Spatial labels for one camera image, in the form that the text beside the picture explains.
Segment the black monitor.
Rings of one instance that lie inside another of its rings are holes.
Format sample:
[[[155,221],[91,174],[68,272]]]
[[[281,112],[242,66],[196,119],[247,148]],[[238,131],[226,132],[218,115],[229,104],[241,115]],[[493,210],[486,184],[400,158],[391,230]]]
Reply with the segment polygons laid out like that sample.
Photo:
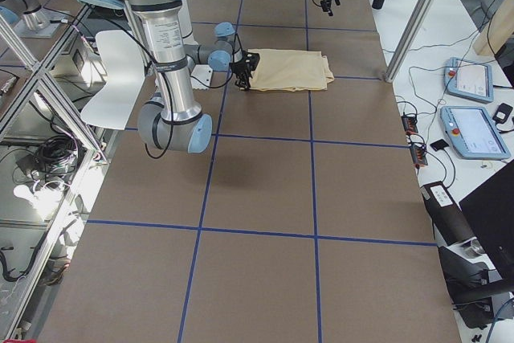
[[[513,164],[492,175],[460,203],[461,211],[496,270],[513,277]]]

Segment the aluminium frame post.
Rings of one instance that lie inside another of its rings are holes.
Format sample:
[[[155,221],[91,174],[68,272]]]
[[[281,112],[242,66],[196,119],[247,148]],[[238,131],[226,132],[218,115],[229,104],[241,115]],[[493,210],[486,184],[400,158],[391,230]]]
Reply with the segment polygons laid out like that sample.
[[[402,36],[396,46],[393,57],[384,74],[384,81],[392,83],[398,74],[402,63],[404,62],[409,49],[415,40],[415,37],[421,28],[422,22],[426,17],[434,0],[418,0],[406,28],[402,33]]]

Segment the orange black usb hub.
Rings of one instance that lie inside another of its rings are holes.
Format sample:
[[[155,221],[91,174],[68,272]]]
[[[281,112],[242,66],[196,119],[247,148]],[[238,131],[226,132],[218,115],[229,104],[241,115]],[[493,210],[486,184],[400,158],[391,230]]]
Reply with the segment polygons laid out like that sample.
[[[416,169],[428,165],[428,161],[426,159],[426,146],[424,144],[410,143],[410,155]]]
[[[418,119],[416,116],[403,114],[401,119],[406,135],[418,134]]]

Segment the upper blue teach pendant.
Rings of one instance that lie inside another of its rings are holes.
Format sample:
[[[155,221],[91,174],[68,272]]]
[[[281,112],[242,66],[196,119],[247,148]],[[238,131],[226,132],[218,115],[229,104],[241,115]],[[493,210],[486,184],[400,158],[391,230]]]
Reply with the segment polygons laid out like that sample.
[[[450,95],[481,103],[494,100],[492,68],[457,57],[450,57],[444,67],[444,85]]]

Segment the blue teach pendant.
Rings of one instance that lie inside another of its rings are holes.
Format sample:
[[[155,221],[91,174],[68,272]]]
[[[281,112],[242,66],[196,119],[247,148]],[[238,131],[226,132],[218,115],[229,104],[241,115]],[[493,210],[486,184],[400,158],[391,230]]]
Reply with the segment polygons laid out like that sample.
[[[459,156],[470,160],[507,160],[508,147],[488,111],[480,106],[443,106],[444,132]]]
[[[450,95],[481,103],[494,100],[492,68],[457,57],[450,57],[444,67],[444,85]]]

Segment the lower blue teach pendant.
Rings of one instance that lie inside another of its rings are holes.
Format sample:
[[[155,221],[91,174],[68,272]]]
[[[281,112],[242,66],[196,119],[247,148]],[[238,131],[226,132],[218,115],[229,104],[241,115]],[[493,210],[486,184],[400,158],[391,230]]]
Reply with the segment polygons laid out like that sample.
[[[480,106],[443,106],[444,132],[459,156],[470,160],[507,160],[508,147],[488,111]]]

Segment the white chair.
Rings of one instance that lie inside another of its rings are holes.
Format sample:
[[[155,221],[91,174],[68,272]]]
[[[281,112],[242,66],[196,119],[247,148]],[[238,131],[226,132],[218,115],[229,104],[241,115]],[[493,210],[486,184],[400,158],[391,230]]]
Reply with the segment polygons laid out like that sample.
[[[122,130],[145,81],[144,61],[139,46],[122,30],[101,31],[96,34],[96,43],[107,81],[80,116],[89,125]]]

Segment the beige long-sleeve graphic t-shirt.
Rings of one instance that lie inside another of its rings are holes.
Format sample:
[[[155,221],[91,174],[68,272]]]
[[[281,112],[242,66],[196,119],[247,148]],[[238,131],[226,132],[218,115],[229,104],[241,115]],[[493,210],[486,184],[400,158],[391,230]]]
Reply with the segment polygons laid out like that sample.
[[[252,72],[254,91],[323,91],[335,77],[320,51],[254,48],[259,64]]]

